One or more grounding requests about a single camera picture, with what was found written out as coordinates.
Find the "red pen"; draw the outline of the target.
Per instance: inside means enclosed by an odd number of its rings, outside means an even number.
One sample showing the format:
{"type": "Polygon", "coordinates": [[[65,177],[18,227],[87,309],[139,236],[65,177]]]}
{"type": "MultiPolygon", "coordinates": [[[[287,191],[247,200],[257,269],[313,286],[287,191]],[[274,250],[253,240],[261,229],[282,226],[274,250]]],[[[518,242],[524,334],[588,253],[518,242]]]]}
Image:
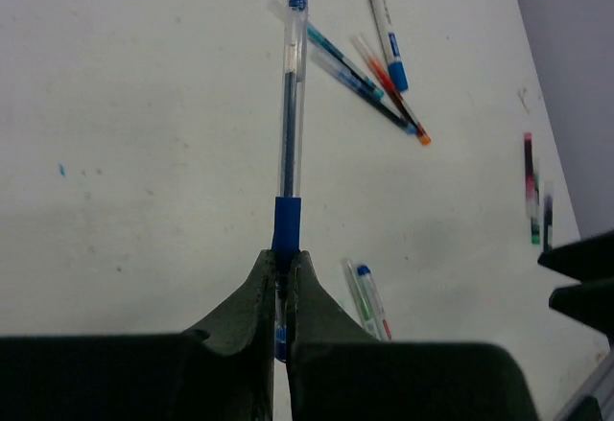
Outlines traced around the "red pen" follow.
{"type": "Polygon", "coordinates": [[[394,85],[387,69],[383,63],[376,57],[371,47],[366,43],[365,39],[361,35],[353,35],[350,38],[352,44],[364,60],[369,70],[374,74],[379,83],[382,85],[389,98],[399,109],[403,118],[412,126],[413,133],[417,136],[418,141],[423,146],[431,144],[431,138],[426,132],[425,128],[420,124],[416,118],[413,110],[404,100],[399,90],[394,85]]]}

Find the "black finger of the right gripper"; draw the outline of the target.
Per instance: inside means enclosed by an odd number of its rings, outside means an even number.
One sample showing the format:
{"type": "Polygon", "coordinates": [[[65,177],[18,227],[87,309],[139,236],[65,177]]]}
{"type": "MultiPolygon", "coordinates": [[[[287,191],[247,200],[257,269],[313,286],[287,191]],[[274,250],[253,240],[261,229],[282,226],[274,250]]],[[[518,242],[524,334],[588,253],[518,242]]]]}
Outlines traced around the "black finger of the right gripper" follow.
{"type": "Polygon", "coordinates": [[[549,306],[569,318],[600,332],[613,343],[613,279],[593,280],[557,288],[549,306]]]}
{"type": "Polygon", "coordinates": [[[603,234],[544,251],[537,263],[562,275],[588,282],[613,276],[614,234],[603,234]]]}

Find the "blue capped pen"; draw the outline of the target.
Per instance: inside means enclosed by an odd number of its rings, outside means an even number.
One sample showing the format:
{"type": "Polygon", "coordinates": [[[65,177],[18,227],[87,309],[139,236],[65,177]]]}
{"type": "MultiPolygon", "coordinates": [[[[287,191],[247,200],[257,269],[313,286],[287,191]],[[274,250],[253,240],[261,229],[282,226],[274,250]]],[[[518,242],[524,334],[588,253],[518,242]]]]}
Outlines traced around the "blue capped pen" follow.
{"type": "Polygon", "coordinates": [[[369,0],[374,16],[386,66],[396,89],[403,93],[409,89],[406,72],[401,59],[387,0],[369,0]]]}

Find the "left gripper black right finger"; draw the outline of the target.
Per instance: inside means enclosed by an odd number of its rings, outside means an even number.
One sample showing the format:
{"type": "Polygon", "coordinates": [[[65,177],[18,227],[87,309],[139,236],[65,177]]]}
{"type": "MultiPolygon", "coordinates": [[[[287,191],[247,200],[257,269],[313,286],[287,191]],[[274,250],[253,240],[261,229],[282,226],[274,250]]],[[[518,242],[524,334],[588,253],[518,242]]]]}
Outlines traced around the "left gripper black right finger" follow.
{"type": "Polygon", "coordinates": [[[535,420],[522,370],[483,342],[386,342],[320,284],[308,252],[289,276],[287,372],[295,420],[535,420]]]}

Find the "clear pen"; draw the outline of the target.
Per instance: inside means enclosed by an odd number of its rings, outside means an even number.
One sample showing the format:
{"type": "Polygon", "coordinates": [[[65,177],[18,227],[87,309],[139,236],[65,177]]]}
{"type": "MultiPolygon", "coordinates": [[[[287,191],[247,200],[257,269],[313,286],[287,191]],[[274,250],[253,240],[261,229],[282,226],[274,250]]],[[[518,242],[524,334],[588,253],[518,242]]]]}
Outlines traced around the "clear pen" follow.
{"type": "Polygon", "coordinates": [[[377,292],[375,282],[373,280],[371,270],[366,265],[357,267],[358,280],[360,282],[363,293],[366,296],[371,315],[373,316],[380,338],[385,341],[391,341],[391,331],[387,322],[386,312],[383,307],[382,300],[377,292]]]}

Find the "grey pen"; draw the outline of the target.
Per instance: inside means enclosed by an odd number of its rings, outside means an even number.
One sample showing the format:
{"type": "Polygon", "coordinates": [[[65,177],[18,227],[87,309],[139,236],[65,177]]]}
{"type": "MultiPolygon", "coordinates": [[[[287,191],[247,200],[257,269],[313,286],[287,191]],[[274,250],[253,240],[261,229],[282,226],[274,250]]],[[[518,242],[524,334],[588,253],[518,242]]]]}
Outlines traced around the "grey pen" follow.
{"type": "Polygon", "coordinates": [[[358,274],[352,261],[347,258],[343,259],[342,270],[363,328],[375,339],[380,339],[368,300],[361,290],[358,274]]]}

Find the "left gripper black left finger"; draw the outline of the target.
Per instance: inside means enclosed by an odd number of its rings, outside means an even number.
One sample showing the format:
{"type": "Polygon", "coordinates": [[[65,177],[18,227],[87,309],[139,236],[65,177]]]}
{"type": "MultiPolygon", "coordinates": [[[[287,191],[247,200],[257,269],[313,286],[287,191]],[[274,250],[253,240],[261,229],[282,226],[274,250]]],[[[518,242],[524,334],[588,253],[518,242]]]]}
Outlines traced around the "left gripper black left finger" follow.
{"type": "Polygon", "coordinates": [[[1,340],[4,420],[272,419],[274,257],[186,330],[1,340]]]}

